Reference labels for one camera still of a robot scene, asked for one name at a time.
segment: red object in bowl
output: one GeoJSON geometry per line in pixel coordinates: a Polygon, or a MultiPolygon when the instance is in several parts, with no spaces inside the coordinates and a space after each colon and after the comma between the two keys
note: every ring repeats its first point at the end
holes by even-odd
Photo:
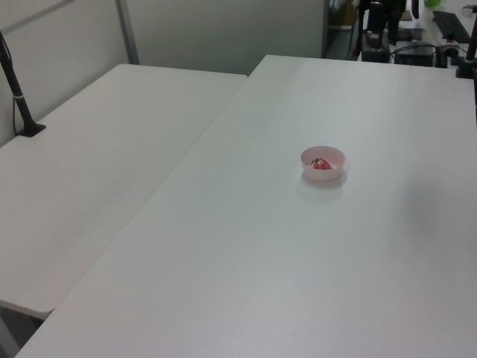
{"type": "Polygon", "coordinates": [[[325,161],[323,158],[317,158],[312,161],[312,168],[313,169],[318,169],[318,170],[330,170],[332,167],[330,164],[325,161]]]}

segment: small bowl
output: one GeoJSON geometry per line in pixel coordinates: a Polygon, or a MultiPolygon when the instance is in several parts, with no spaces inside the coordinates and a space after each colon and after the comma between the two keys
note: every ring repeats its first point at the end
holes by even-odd
{"type": "Polygon", "coordinates": [[[341,175],[346,157],[343,152],[333,147],[319,146],[306,149],[301,154],[303,173],[306,177],[316,181],[330,181],[341,175]],[[320,170],[311,167],[312,161],[317,158],[325,159],[332,169],[320,170]]]}

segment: white wall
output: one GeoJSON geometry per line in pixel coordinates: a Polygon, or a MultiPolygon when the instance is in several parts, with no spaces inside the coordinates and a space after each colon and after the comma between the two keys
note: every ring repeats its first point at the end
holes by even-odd
{"type": "Polygon", "coordinates": [[[266,54],[322,54],[327,0],[126,3],[143,65],[249,75],[266,54]]]}
{"type": "MultiPolygon", "coordinates": [[[[127,63],[114,0],[74,0],[4,38],[35,120],[115,65],[127,63]]],[[[0,71],[0,146],[13,138],[11,96],[0,71]]]]}

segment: cable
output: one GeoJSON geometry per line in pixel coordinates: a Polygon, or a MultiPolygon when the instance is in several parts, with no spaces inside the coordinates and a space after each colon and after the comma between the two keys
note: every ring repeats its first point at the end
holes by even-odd
{"type": "Polygon", "coordinates": [[[432,47],[432,48],[437,48],[437,46],[435,45],[431,45],[430,43],[429,44],[422,44],[422,45],[410,45],[410,46],[404,46],[402,48],[398,48],[397,50],[394,50],[390,53],[390,55],[392,56],[393,54],[397,54],[398,52],[401,52],[401,51],[406,51],[406,50],[411,50],[413,48],[419,48],[419,47],[432,47]]]}
{"type": "Polygon", "coordinates": [[[0,33],[0,39],[1,39],[1,43],[3,44],[5,50],[7,50],[8,59],[10,60],[10,62],[12,62],[12,55],[10,53],[10,49],[8,48],[7,43],[5,42],[5,39],[3,38],[1,33],[0,33]]]}
{"type": "Polygon", "coordinates": [[[13,118],[13,131],[15,132],[15,135],[18,136],[18,132],[16,131],[16,124],[15,124],[15,99],[13,99],[13,115],[12,115],[12,118],[13,118]]]}

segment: black stand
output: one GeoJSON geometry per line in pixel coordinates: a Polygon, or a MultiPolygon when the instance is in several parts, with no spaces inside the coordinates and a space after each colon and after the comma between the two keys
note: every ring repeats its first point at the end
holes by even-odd
{"type": "Polygon", "coordinates": [[[476,56],[477,49],[477,17],[474,21],[474,28],[472,29],[472,35],[470,36],[469,48],[467,54],[463,60],[459,63],[459,68],[455,71],[455,77],[457,78],[474,78],[474,57],[476,56]]]}
{"type": "Polygon", "coordinates": [[[7,77],[8,84],[13,93],[13,98],[15,99],[16,105],[20,111],[20,114],[23,118],[24,129],[20,131],[18,135],[32,137],[46,128],[45,125],[37,124],[30,114],[28,109],[27,102],[23,96],[22,89],[16,79],[15,72],[13,70],[12,58],[10,56],[10,51],[8,51],[7,43],[5,42],[1,32],[0,32],[0,62],[5,76],[7,77]]]}

